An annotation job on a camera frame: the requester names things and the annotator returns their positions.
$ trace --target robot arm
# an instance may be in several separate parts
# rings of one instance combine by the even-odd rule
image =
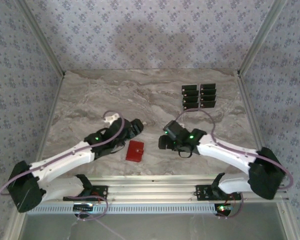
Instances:
[[[188,158],[192,154],[213,157],[242,171],[239,174],[220,173],[216,177],[212,188],[214,195],[220,199],[234,192],[254,192],[264,199],[271,200],[285,176],[280,168],[258,158],[263,156],[279,164],[274,153],[266,147],[258,151],[218,139],[215,141],[211,134],[196,128],[189,132],[175,120],[169,122],[163,130],[166,135],[159,138],[160,149],[171,149],[180,156],[181,153],[188,153]]]
[[[57,177],[82,164],[117,152],[118,148],[125,146],[127,140],[139,135],[144,129],[139,119],[134,119],[131,122],[125,119],[122,132],[110,140],[121,128],[122,119],[115,114],[106,117],[105,122],[110,123],[109,128],[103,128],[90,134],[84,138],[84,141],[62,153],[30,165],[21,161],[14,166],[9,179],[29,172],[17,177],[7,187],[20,213],[27,212],[41,202],[50,199],[62,200],[66,196],[89,195],[93,186],[84,175],[80,174],[70,178]]]

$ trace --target red wallet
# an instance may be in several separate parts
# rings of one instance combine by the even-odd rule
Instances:
[[[144,146],[145,144],[141,141],[130,140],[125,160],[137,163],[141,162],[142,155],[144,154]]]

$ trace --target white vent grille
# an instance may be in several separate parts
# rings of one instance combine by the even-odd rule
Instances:
[[[90,213],[100,214],[106,208],[105,204],[96,205]],[[60,204],[42,204],[28,214],[72,214],[73,206]],[[205,214],[216,213],[213,203],[181,203],[181,204],[113,204],[107,214]]]

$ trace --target gray marble surface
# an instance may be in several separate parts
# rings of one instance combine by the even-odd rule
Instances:
[[[67,71],[48,133],[43,159],[82,141],[92,132],[108,127],[102,121],[106,110],[120,111],[131,121],[139,118],[144,131],[135,138],[144,142],[139,163],[126,161],[128,143],[120,152],[81,165],[67,175],[197,175],[237,172],[211,157],[180,158],[177,152],[158,149],[162,128],[182,111],[181,86],[216,83],[215,108],[207,108],[216,121],[216,136],[235,145],[255,148],[248,118],[230,69],[80,70]],[[179,121],[188,130],[210,132],[212,123],[202,112],[183,115]]]

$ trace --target floral wallpaper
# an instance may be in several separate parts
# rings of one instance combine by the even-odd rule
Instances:
[[[0,186],[36,159],[60,78],[13,0],[0,0]],[[14,204],[0,197],[0,239]]]
[[[294,176],[300,227],[300,0],[288,1],[244,79],[267,145]]]
[[[273,0],[26,0],[62,68],[239,69]]]

